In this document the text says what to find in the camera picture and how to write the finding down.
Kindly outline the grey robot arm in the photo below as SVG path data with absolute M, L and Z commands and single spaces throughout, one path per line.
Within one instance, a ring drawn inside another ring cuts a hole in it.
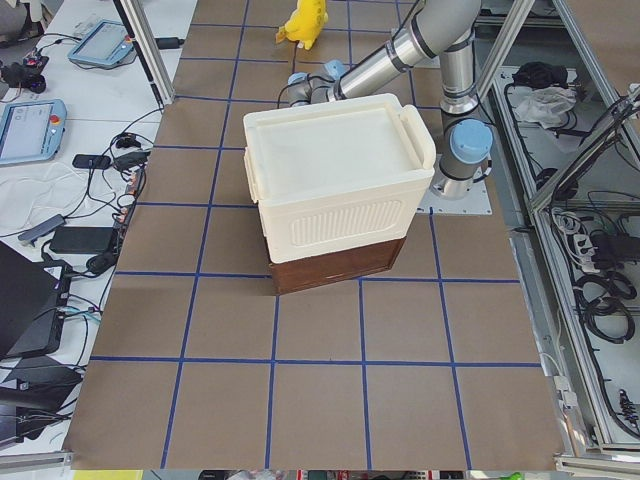
M 425 59 L 440 62 L 440 109 L 446 144 L 430 190 L 446 200 L 461 200 L 491 173 L 493 133 L 475 116 L 473 24 L 479 1 L 426 1 L 424 6 L 377 50 L 352 68 L 329 61 L 311 73 L 289 77 L 283 92 L 291 107 L 370 95 Z

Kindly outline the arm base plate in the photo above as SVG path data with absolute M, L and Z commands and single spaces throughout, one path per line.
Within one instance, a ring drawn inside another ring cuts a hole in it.
M 493 213 L 486 182 L 472 179 L 435 179 L 419 202 L 416 212 L 435 215 L 482 216 Z

